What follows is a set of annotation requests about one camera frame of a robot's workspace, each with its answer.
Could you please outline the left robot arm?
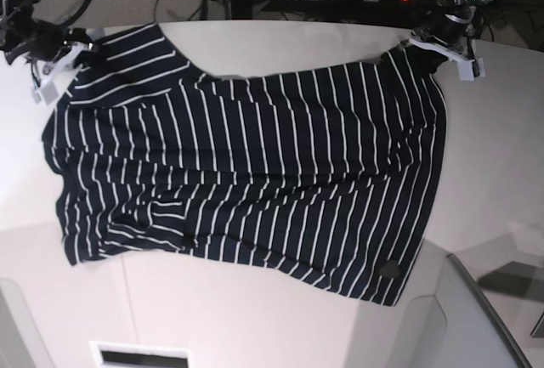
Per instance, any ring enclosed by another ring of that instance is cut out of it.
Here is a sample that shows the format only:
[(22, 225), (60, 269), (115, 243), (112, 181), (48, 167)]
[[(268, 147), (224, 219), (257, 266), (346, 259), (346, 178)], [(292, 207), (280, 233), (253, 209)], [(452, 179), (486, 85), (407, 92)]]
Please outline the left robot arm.
[(485, 22), (483, 8), (493, 1), (435, 0), (422, 6), (422, 23), (412, 30), (409, 44), (455, 63), (462, 81), (485, 76), (476, 39)]

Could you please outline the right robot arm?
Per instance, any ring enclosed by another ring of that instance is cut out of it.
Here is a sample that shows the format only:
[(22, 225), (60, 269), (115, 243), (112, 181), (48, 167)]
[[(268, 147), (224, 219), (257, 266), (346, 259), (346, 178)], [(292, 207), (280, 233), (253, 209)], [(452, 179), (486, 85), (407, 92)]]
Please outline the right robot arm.
[(72, 67), (82, 53), (94, 50), (94, 40), (82, 28), (72, 28), (92, 0), (83, 0), (79, 9), (59, 24), (33, 18), (40, 0), (1, 0), (1, 51), (8, 65), (19, 57), (31, 67), (32, 98), (50, 105), (59, 92), (54, 79)]

